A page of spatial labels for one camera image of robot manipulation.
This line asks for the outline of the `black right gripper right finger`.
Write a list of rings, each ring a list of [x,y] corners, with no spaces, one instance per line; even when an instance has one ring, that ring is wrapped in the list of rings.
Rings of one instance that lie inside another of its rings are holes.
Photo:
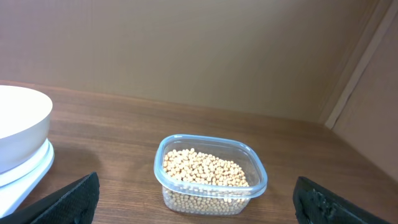
[[[304,176],[292,199],[299,224],[389,224]]]

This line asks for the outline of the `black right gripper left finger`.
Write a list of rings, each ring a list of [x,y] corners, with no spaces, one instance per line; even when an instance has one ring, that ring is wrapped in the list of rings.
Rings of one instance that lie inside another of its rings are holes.
[[[91,224],[99,196],[99,178],[96,172],[92,172],[1,218],[1,224]]]

